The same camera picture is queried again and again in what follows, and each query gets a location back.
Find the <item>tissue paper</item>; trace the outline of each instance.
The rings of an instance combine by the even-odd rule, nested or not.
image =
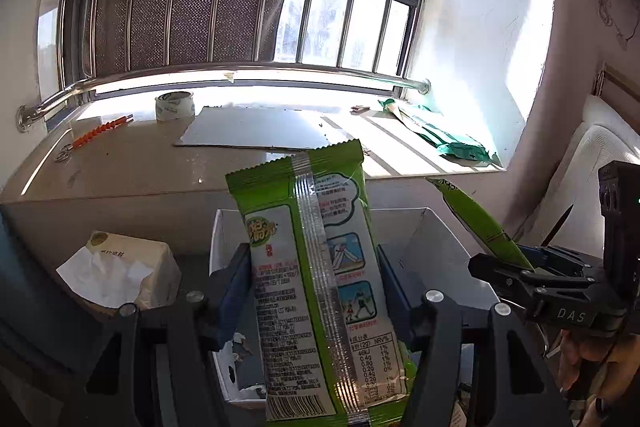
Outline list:
[[[153,272],[140,261],[82,247],[61,265],[58,274],[76,294],[105,308],[133,302],[142,280]]]

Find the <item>snack package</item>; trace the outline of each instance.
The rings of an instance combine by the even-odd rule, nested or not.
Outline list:
[[[351,140],[226,176],[250,239],[269,421],[402,418],[415,365],[387,315],[363,159]]]

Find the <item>white mattress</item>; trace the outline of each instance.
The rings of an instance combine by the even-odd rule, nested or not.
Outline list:
[[[640,137],[609,105],[590,96],[583,122],[549,183],[532,228],[520,242],[540,245],[573,205],[551,244],[602,257],[604,218],[598,199],[598,169],[612,160],[640,164]]]

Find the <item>window glass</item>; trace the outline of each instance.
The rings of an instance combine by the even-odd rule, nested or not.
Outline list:
[[[305,0],[285,0],[276,38],[276,62],[295,62]],[[312,0],[302,60],[335,66],[347,0]],[[370,71],[378,42],[385,0],[355,0],[343,66]],[[392,2],[378,71],[396,74],[408,6]]]
[[[300,19],[305,0],[285,0],[278,25],[275,59],[295,62]],[[347,0],[311,0],[306,28],[305,64],[335,66],[340,44],[340,32]]]
[[[60,90],[56,66],[58,0],[40,0],[38,17],[38,81],[43,100]]]
[[[343,66],[345,68],[371,71],[384,9],[385,0],[354,1],[349,35],[344,50]],[[393,2],[391,5],[378,65],[379,73],[396,74],[408,11],[408,7],[401,3]]]

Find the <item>bed headboard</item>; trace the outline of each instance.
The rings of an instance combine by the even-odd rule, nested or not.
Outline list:
[[[591,94],[603,99],[640,134],[640,82],[604,64],[594,80]]]

